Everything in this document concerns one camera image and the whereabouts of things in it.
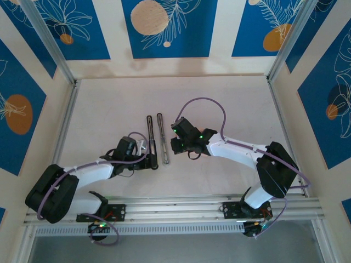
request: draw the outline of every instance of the beige circle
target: beige circle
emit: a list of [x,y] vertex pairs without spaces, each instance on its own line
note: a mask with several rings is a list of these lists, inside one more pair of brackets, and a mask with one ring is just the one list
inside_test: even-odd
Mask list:
[[143,0],[131,12],[132,25],[140,34],[155,35],[168,26],[168,15],[156,1]]
[[171,46],[171,43],[170,43],[169,41],[165,41],[164,44],[163,44],[163,46],[164,46],[165,48],[169,48],[169,47]]
[[16,4],[16,5],[19,5],[20,3],[18,2],[18,0],[9,0],[10,2]]
[[249,4],[249,5],[256,5],[256,4],[258,4],[259,2],[261,2],[261,0],[248,0],[248,4]]

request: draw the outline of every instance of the cable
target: cable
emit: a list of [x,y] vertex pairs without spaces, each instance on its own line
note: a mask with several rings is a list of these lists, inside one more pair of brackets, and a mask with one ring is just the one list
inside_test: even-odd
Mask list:
[[[143,137],[143,139],[144,139],[145,141],[148,141],[147,138],[146,138],[143,134],[141,134],[141,133],[139,133],[139,132],[137,132],[137,131],[134,131],[134,132],[130,133],[130,134],[128,135],[128,137],[130,137],[132,134],[138,134],[138,135],[140,135],[141,137]],[[146,144],[146,152],[148,152],[148,150],[149,150],[149,149],[148,149],[148,144]],[[37,219],[38,219],[38,220],[44,220],[44,218],[41,216],[41,214],[42,214],[43,207],[44,207],[46,201],[48,200],[50,194],[54,191],[55,187],[58,186],[58,184],[60,183],[60,181],[62,181],[63,178],[64,178],[65,176],[67,176],[68,174],[72,173],[73,171],[79,171],[79,170],[81,170],[81,169],[85,169],[85,168],[92,167],[92,166],[95,166],[95,165],[100,165],[100,164],[113,164],[113,163],[118,163],[118,164],[133,164],[133,163],[138,163],[138,162],[142,161],[143,159],[145,159],[145,157],[146,157],[146,154],[143,155],[140,159],[135,160],[135,161],[131,161],[131,162],[125,162],[125,161],[102,161],[102,162],[99,162],[99,163],[97,163],[97,162],[87,163],[87,164],[78,166],[77,168],[73,168],[73,169],[71,169],[71,170],[65,172],[63,175],[61,175],[61,176],[52,184],[52,186],[50,187],[49,191],[47,191],[47,193],[45,194],[45,196],[44,196],[44,198],[43,198],[43,200],[42,200],[42,202],[40,203],[39,208],[38,208]]]
[[[178,114],[177,118],[175,119],[175,121],[177,121],[179,118],[180,118],[180,115],[182,115],[185,107],[187,107],[191,102],[195,101],[195,100],[209,100],[215,104],[217,104],[220,109],[222,110],[223,112],[223,123],[222,123],[222,126],[220,128],[220,136],[222,137],[222,140],[223,141],[226,141],[227,143],[229,144],[233,144],[233,145],[236,145],[236,146],[239,146],[239,147],[243,147],[243,148],[246,148],[246,149],[249,149],[251,151],[254,151],[253,147],[252,146],[248,146],[248,145],[245,145],[245,144],[241,144],[239,142],[235,142],[235,141],[229,141],[229,140],[226,140],[224,135],[223,135],[223,130],[224,130],[224,126],[225,126],[225,122],[227,121],[227,114],[225,113],[225,109],[224,107],[217,101],[215,101],[214,99],[211,99],[211,98],[207,98],[207,97],[198,97],[198,98],[194,98],[192,100],[189,100],[184,106],[183,108],[180,110],[180,113]],[[299,171],[298,169],[296,169],[294,166],[288,164],[287,162],[285,162],[283,159],[271,154],[270,152],[265,152],[265,151],[262,151],[260,149],[256,149],[257,152],[259,153],[262,153],[264,155],[267,155],[269,156],[270,158],[282,163],[283,165],[285,165],[286,167],[288,167],[289,169],[293,170],[295,173],[297,173],[299,176],[301,176],[305,181],[306,181],[306,185],[301,185],[301,186],[292,186],[290,187],[290,189],[299,189],[299,188],[308,188],[310,187],[311,185],[311,182],[310,180],[301,172]]]
[[105,155],[110,155],[110,153],[113,152],[115,149],[116,148],[108,150]]
[[116,174],[116,176],[121,176],[121,177],[125,177],[125,178],[130,178],[130,177],[133,176],[134,172],[135,172],[135,169],[134,169],[134,167],[133,167],[133,172],[132,172],[131,175]]
[[191,158],[190,157],[190,152],[188,152],[188,158],[190,159],[190,160],[197,160],[197,159],[199,159],[201,157],[201,153],[199,153],[195,158]]
[[107,220],[105,220],[105,219],[103,219],[103,218],[101,218],[101,217],[99,217],[99,216],[96,216],[96,215],[87,214],[87,213],[84,213],[84,214],[82,214],[82,215],[85,215],[85,216],[89,216],[89,217],[91,217],[91,218],[98,219],[99,221],[102,221],[102,222],[108,224],[108,226],[109,226],[110,228],[112,228],[113,231],[115,231],[116,234],[117,234],[117,239],[116,239],[114,242],[112,242],[112,243],[107,243],[107,244],[106,244],[106,243],[96,242],[96,241],[93,239],[93,232],[95,231],[95,229],[98,229],[98,228],[95,228],[93,231],[90,232],[90,236],[89,236],[89,238],[90,238],[90,240],[92,241],[93,244],[102,245],[103,247],[111,247],[111,246],[116,245],[116,244],[118,243],[118,241],[120,240],[120,234],[119,234],[117,228],[116,228],[113,224],[111,224],[111,223],[108,222]]

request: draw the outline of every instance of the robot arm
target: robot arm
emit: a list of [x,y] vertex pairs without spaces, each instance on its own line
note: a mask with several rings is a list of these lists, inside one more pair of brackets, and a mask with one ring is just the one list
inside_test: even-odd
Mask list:
[[[88,213],[103,218],[107,214],[107,199],[96,192],[87,191],[86,186],[93,182],[113,178],[121,174],[124,169],[133,171],[152,169],[153,156],[150,153],[142,153],[143,149],[146,149],[145,140],[136,142],[125,136],[115,149],[97,159],[96,165],[89,165],[79,170],[74,167],[62,168],[52,164],[44,171],[27,195],[25,203],[28,207],[38,211],[51,186],[63,174],[73,170],[59,182],[59,185],[48,196],[41,216],[52,224],[60,221],[66,214]],[[138,162],[143,155],[146,155],[145,158]]]
[[[250,187],[239,204],[241,211],[248,218],[258,218],[260,208],[267,207],[267,200],[273,197],[283,198],[296,176],[294,171],[262,154],[262,151],[267,151],[296,167],[284,148],[276,142],[264,146],[248,144],[226,137],[223,140],[215,130],[205,129],[200,132],[185,118],[175,122],[172,129],[178,135],[171,140],[172,150],[175,154],[188,152],[190,157],[190,153],[195,152],[199,157],[201,154],[224,157],[257,169],[260,183]],[[227,141],[251,146],[260,152],[229,144]],[[100,218],[106,217],[111,205],[108,204],[106,198],[98,193],[88,192],[86,186],[99,180],[113,178],[121,174],[124,169],[152,169],[151,154],[141,153],[145,144],[145,141],[136,142],[130,137],[123,137],[115,149],[97,160],[98,165],[91,165],[82,170],[76,169],[74,171],[74,168],[62,168],[56,164],[50,165],[28,194],[26,204],[33,210],[39,211],[39,206],[51,186],[63,174],[71,171],[45,200],[41,211],[42,217],[51,223],[60,221],[66,214],[88,213]],[[146,155],[145,158],[139,162],[138,160],[143,155]],[[127,163],[109,163],[109,161]]]
[[[190,158],[190,152],[195,152],[198,154],[196,159],[201,154],[224,157],[245,164],[252,169],[257,169],[260,182],[250,187],[241,200],[241,209],[250,218],[259,211],[266,201],[273,197],[284,198],[296,177],[296,173],[285,165],[275,162],[270,157],[255,150],[260,149],[263,152],[269,152],[297,167],[285,149],[277,142],[264,146],[227,137],[224,137],[223,140],[215,130],[205,129],[200,132],[184,117],[176,121],[172,125],[172,129],[177,134],[177,137],[171,140],[174,154],[188,152]],[[251,151],[244,147],[229,144],[227,141],[251,146],[254,150]]]

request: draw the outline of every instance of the gray floor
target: gray floor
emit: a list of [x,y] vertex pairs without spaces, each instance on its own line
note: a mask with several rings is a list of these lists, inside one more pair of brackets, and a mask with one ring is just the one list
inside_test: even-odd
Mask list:
[[309,221],[281,221],[257,240],[242,234],[122,236],[117,246],[100,247],[91,244],[88,237],[41,237],[35,240],[29,262],[315,263],[323,260]]

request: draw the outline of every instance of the white wall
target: white wall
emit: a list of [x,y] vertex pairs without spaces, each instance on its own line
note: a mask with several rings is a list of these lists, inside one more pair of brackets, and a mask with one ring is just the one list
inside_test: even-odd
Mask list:
[[218,1],[209,58],[134,60],[121,1],[93,0],[111,60],[69,61],[68,65],[77,78],[263,75],[275,56],[231,57],[246,1]]
[[338,0],[292,74],[284,66],[273,83],[297,160],[312,181],[345,262],[351,258],[351,225],[341,201],[351,195],[351,159],[327,169],[297,89],[348,22],[350,10],[349,0]]
[[28,209],[25,197],[51,162],[71,87],[59,70],[50,78],[1,8],[0,25],[0,39],[47,95],[19,176],[0,169],[0,207],[7,211],[0,229],[0,262],[7,262]]

